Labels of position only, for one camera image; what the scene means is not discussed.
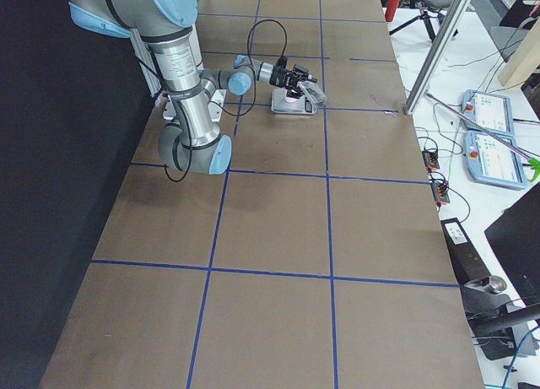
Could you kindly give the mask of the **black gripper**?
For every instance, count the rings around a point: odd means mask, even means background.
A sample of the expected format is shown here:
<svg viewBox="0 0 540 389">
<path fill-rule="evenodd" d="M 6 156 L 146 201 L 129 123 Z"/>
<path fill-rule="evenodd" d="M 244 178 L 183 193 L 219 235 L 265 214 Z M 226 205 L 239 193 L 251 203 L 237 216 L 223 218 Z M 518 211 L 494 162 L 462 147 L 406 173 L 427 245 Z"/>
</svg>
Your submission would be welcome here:
<svg viewBox="0 0 540 389">
<path fill-rule="evenodd" d="M 293 66 L 293 71 L 279 66 L 273 66 L 268 82 L 278 88 L 286 89 L 300 98 L 305 96 L 306 87 L 300 83 L 316 84 L 318 79 L 310 74 L 309 70 L 299 64 Z"/>
</svg>

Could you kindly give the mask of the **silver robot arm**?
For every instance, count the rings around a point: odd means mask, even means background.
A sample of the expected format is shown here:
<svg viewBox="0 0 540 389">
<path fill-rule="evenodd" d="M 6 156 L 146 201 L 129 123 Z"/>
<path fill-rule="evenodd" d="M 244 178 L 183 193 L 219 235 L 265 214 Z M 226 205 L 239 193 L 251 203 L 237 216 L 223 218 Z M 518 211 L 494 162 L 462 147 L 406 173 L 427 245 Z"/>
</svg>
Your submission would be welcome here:
<svg viewBox="0 0 540 389">
<path fill-rule="evenodd" d="M 293 100 L 304 108 L 327 103 L 316 78 L 303 67 L 288 70 L 286 57 L 269 64 L 239 55 L 231 70 L 198 68 L 193 50 L 198 42 L 192 37 L 197 0 L 69 0 L 69 7 L 72 21 L 83 29 L 116 38 L 139 32 L 157 64 L 151 74 L 175 112 L 159 137 L 159 155 L 184 174 L 220 175 L 230 164 L 231 139 L 209 110 L 219 89 L 242 96 L 256 81 L 271 84 L 283 90 L 287 112 Z"/>
</svg>

